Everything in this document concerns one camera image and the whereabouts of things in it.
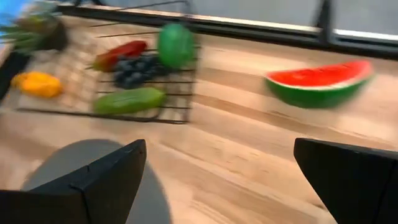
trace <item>green cucumber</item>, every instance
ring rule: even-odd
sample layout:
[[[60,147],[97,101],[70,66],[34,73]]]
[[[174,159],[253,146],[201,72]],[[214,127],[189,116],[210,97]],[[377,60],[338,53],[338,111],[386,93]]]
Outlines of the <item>green cucumber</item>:
[[[165,93],[155,88],[118,91],[98,98],[93,111],[98,114],[136,113],[159,107],[165,98]]]

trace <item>wooden table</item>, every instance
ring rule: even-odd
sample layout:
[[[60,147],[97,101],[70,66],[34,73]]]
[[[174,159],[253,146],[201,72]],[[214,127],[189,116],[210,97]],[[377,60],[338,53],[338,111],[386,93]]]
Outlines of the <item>wooden table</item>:
[[[362,94],[338,109],[305,110],[276,99],[264,74],[358,57],[208,35],[201,41],[187,125],[17,113],[3,105],[0,188],[19,189],[72,142],[145,139],[174,223],[334,223],[294,161],[294,139],[395,149],[398,64],[369,58],[377,75]]]

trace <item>wire basket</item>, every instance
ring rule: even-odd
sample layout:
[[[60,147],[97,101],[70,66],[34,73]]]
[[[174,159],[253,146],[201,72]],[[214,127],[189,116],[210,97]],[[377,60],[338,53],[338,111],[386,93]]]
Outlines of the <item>wire basket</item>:
[[[143,10],[146,13],[156,14],[156,11],[162,11],[162,6],[167,6],[167,10],[170,11],[171,5],[175,6],[175,10],[180,9],[179,16],[175,17],[176,21],[195,33],[188,19],[190,16],[188,1],[153,2],[128,8],[107,7],[107,10],[118,12]],[[59,16],[58,18],[66,27],[68,47],[62,51],[34,52],[24,72],[39,71],[52,74],[61,80],[64,92],[54,99],[41,99],[13,90],[12,101],[17,110],[140,122],[153,121],[172,124],[189,122],[197,71],[197,56],[189,65],[181,69],[173,69],[167,76],[145,82],[144,86],[158,88],[167,95],[162,106],[134,114],[96,114],[91,109],[91,105],[96,99],[122,89],[114,85],[111,73],[90,69],[90,64],[95,57],[133,40],[147,42],[149,47],[144,52],[145,54],[155,53],[157,34],[160,29],[159,27],[138,26],[129,22],[77,16]],[[196,55],[200,50],[198,43],[197,35],[195,35]]]

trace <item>blueberry cluster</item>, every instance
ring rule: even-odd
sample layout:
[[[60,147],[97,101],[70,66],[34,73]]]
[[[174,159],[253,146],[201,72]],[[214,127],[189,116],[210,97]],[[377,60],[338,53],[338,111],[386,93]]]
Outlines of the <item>blueberry cluster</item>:
[[[136,58],[120,56],[115,67],[114,83],[119,88],[132,89],[155,77],[168,74],[169,71],[161,64],[156,54]]]

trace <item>whole watermelon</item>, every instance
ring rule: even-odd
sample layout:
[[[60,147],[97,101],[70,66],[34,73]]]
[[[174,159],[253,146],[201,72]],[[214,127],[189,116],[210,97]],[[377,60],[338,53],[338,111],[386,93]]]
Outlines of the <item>whole watermelon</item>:
[[[167,24],[159,34],[160,61],[170,68],[181,68],[195,57],[193,34],[181,24]]]

